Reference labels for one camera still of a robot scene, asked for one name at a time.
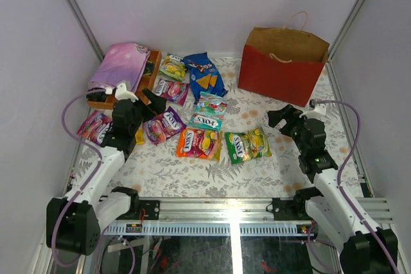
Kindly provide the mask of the small yellow snack packet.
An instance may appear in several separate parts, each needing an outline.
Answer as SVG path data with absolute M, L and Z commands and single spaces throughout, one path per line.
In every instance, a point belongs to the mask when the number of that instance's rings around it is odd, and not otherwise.
M 136 144 L 141 145 L 144 144 L 144 130 L 143 128 L 139 128 L 135 134 Z

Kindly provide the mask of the green Fox's candy bag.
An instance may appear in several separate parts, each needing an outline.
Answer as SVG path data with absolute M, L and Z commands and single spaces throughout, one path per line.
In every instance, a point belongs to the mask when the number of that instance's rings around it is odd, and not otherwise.
M 183 58 L 173 54 L 167 54 L 159 72 L 174 80 L 182 81 L 185 78 L 187 67 Z

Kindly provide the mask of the red paper bag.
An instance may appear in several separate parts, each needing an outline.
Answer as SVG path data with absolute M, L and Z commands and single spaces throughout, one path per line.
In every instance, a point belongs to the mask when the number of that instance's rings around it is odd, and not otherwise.
M 304 31 L 255 27 L 243 47 L 238 87 L 306 106 L 329 56 L 329 43 Z

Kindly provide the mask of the wooden organizer tray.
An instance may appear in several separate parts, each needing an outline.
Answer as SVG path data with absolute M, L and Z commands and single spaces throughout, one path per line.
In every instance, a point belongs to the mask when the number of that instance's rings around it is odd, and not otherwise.
M 148 61 L 154 63 L 153 73 L 150 76 L 143 76 L 139 82 L 138 88 L 135 91 L 135 95 L 141 99 L 141 101 L 145 104 L 149 104 L 150 100 L 143 94 L 143 89 L 153 90 L 153 86 L 155 83 L 155 79 L 157 77 L 157 73 L 160 68 L 162 59 L 161 51 L 159 50 L 152 50 Z M 101 101 L 91 101 L 87 99 L 87 104 L 91 108 L 99 109 L 99 110 L 112 110 L 114 104 L 117 102 L 117 99 L 113 94 L 107 96 L 104 102 Z

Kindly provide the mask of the teal mint candy bag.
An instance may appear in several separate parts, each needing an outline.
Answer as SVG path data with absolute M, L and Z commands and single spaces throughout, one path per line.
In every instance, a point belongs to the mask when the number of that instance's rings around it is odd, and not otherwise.
M 227 107 L 226 99 L 201 92 L 188 125 L 193 128 L 220 131 Z

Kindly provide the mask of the purple Fox's candy bag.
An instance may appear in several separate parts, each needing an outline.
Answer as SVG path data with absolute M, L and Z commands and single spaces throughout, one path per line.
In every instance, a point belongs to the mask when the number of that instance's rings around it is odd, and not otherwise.
M 109 116 L 95 110 L 79 127 L 77 135 L 100 146 L 111 124 L 112 119 Z

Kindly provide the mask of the orange Fox's candy bag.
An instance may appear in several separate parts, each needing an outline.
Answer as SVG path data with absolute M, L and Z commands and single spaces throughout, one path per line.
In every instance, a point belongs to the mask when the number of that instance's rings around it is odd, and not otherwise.
M 179 137 L 176 156 L 219 161 L 221 148 L 221 132 L 186 128 Z

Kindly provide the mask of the blue tortilla chips bag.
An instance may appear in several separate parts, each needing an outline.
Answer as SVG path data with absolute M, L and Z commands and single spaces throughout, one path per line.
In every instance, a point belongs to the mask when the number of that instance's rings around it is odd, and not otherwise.
M 198 103 L 202 92 L 220 97 L 224 97 L 228 93 L 219 70 L 206 52 L 188 55 L 182 60 L 189 69 L 190 87 L 195 99 L 195 105 Z

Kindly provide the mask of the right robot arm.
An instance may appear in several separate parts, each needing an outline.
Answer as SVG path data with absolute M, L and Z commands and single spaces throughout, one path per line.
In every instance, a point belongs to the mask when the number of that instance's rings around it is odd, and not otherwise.
M 284 121 L 282 135 L 299 150 L 299 166 L 312 187 L 296 191 L 293 213 L 311 218 L 334 244 L 343 273 L 398 273 L 398 239 L 392 229 L 373 220 L 342 181 L 344 165 L 337 165 L 326 149 L 325 101 L 311 101 L 303 112 L 292 105 L 267 113 L 270 127 Z

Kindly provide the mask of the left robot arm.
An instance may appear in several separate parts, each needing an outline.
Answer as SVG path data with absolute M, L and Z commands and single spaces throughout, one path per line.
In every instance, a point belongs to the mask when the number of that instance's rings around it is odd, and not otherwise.
M 144 216 L 139 193 L 115 187 L 103 193 L 113 176 L 125 164 L 136 145 L 141 125 L 166 110 L 166 99 L 143 89 L 145 104 L 119 84 L 112 115 L 95 110 L 73 138 L 97 154 L 90 168 L 78 174 L 65 196 L 52 198 L 46 208 L 46 244 L 54 255 L 59 251 L 90 255 L 104 230 L 118 218 Z

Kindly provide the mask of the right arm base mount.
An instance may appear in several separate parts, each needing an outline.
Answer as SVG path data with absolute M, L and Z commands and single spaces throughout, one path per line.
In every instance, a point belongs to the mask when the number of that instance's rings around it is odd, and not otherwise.
M 276 221 L 308 221 L 304 204 L 295 200 L 272 198 L 272 210 Z

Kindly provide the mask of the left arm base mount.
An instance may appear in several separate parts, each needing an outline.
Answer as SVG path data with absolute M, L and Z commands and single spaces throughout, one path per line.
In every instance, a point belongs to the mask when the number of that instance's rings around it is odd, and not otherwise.
M 116 220 L 158 220 L 161 209 L 159 200 L 141 200 L 137 210 L 130 210 L 116 218 Z

